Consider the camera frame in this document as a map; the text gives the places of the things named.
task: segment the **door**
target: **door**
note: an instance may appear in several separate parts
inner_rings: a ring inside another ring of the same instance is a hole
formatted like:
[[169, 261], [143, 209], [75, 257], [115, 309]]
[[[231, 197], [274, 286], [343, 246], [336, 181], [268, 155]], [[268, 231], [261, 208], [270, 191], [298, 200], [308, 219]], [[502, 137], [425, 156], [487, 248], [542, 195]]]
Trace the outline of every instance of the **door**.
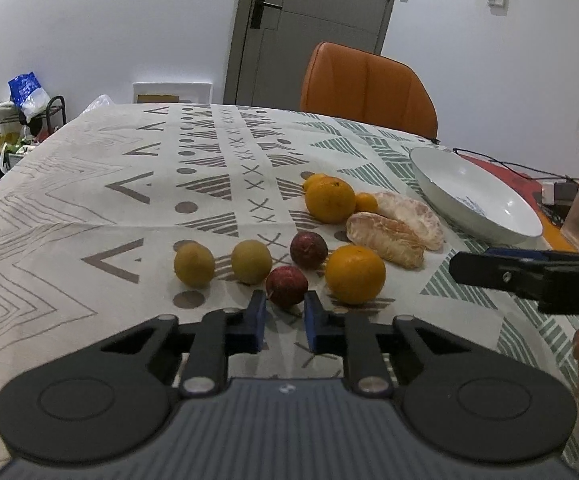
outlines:
[[[287, 110], [298, 110], [303, 76], [317, 44], [380, 50], [391, 12], [390, 0], [240, 1], [240, 6], [250, 3], [248, 21], [244, 45], [232, 45], [230, 65], [235, 51], [242, 57], [239, 70], [228, 70], [226, 102], [232, 77], [237, 78], [232, 102]], [[233, 41], [239, 36], [237, 26]]]

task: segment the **white plastic bag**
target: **white plastic bag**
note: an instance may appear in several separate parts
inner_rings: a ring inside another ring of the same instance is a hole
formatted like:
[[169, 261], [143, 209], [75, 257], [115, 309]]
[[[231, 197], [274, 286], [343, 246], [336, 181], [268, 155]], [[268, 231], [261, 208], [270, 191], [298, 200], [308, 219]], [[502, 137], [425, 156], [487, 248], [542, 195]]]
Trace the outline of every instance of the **white plastic bag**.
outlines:
[[9, 81], [9, 86], [13, 103], [22, 110], [28, 122], [47, 108], [49, 95], [33, 72], [16, 76]]
[[99, 95], [92, 101], [92, 103], [87, 108], [85, 108], [85, 110], [83, 110], [82, 114], [91, 112], [92, 110], [95, 110], [96, 108], [100, 108], [102, 106], [109, 106], [114, 104], [115, 102], [112, 101], [111, 97], [109, 97], [107, 94]]

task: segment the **blue plastic bag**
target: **blue plastic bag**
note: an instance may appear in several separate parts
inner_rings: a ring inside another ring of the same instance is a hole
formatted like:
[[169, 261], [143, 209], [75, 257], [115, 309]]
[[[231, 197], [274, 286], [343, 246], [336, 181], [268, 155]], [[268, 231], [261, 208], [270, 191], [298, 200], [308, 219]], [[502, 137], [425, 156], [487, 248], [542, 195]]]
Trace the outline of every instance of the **blue plastic bag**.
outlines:
[[20, 108], [29, 121], [47, 108], [49, 95], [33, 72], [21, 74], [9, 81], [13, 103]]

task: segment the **chair backrest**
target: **chair backrest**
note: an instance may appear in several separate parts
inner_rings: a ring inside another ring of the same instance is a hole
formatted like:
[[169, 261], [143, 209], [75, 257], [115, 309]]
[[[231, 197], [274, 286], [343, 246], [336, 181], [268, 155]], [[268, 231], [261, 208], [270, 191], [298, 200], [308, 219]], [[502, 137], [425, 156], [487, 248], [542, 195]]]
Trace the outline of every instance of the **chair backrest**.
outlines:
[[300, 109], [435, 139], [436, 110], [407, 65], [335, 43], [319, 44], [303, 80]]

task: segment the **white bowl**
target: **white bowl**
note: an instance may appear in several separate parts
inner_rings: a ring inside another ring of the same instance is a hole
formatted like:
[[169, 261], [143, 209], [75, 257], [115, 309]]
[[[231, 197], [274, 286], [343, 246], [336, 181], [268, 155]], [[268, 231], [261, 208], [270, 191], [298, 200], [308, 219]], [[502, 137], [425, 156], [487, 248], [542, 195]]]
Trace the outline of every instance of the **white bowl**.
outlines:
[[431, 147], [413, 149], [410, 158], [425, 196], [467, 233], [508, 245], [542, 236], [543, 224], [531, 206], [480, 166]]

